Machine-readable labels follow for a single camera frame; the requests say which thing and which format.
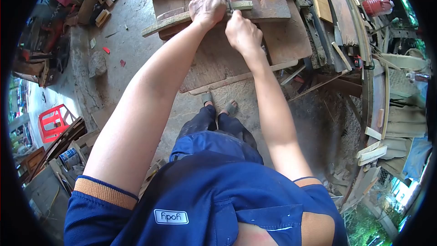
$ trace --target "paint can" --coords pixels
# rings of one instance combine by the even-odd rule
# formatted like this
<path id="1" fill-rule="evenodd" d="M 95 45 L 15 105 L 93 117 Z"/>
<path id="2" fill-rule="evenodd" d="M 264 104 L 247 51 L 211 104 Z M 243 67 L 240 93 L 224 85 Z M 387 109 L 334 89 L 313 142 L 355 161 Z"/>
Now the paint can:
<path id="1" fill-rule="evenodd" d="M 61 159 L 61 163 L 65 169 L 65 171 L 69 171 L 73 168 L 73 166 L 80 163 L 79 155 L 77 154 L 77 151 L 75 148 L 71 148 L 61 155 L 59 155 L 59 158 Z"/>

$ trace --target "rock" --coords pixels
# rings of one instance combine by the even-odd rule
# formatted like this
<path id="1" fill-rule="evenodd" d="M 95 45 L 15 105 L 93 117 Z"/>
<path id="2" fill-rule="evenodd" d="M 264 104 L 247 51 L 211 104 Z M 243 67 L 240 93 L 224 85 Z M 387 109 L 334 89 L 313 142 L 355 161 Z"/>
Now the rock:
<path id="1" fill-rule="evenodd" d="M 101 51 L 95 51 L 88 63 L 90 78 L 101 76 L 106 72 L 106 59 Z"/>

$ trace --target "green foliage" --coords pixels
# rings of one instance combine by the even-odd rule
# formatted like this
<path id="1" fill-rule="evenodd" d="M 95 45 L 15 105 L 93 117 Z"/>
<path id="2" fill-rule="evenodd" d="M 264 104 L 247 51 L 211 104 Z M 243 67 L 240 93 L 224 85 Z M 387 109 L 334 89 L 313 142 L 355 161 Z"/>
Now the green foliage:
<path id="1" fill-rule="evenodd" d="M 367 207 L 359 204 L 346 220 L 346 230 L 351 245 L 367 246 L 376 236 L 380 236 L 381 245 L 390 246 L 391 240 L 385 229 Z"/>

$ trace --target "wooden furniture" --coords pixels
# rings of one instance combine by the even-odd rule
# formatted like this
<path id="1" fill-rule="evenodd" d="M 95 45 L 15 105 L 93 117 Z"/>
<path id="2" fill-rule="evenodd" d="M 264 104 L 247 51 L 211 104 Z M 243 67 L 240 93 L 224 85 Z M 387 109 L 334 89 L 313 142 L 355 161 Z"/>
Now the wooden furniture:
<path id="1" fill-rule="evenodd" d="M 155 14 L 159 17 L 179 8 L 182 8 L 183 12 L 187 12 L 191 0 L 152 1 Z M 291 19 L 288 22 L 260 23 L 260 28 L 266 40 L 265 46 L 269 52 L 268 58 L 271 59 L 270 64 L 272 66 L 282 64 L 282 66 L 288 65 L 288 67 L 291 67 L 297 65 L 296 60 L 312 54 L 309 38 L 294 0 L 286 1 L 291 14 Z M 183 29 L 187 27 L 187 24 L 182 23 L 178 26 Z M 218 82 L 227 85 L 229 84 L 225 81 L 227 78 L 243 78 L 241 80 L 244 80 L 247 76 L 250 76 L 248 75 L 250 70 L 243 57 L 229 45 L 225 35 L 225 27 L 226 25 L 223 24 L 217 25 L 205 35 L 194 56 L 190 70 L 179 89 L 180 92 L 197 92 L 196 89 Z M 168 31 L 171 30 L 172 28 L 161 31 L 161 39 L 168 39 Z"/>

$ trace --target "shirt logo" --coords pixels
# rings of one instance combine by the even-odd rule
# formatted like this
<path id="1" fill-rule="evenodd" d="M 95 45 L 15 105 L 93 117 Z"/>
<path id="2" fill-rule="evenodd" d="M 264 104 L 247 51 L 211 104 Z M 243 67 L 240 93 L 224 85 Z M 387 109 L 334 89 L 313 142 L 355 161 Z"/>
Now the shirt logo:
<path id="1" fill-rule="evenodd" d="M 188 215 L 185 211 L 155 209 L 153 213 L 158 224 L 188 224 Z"/>

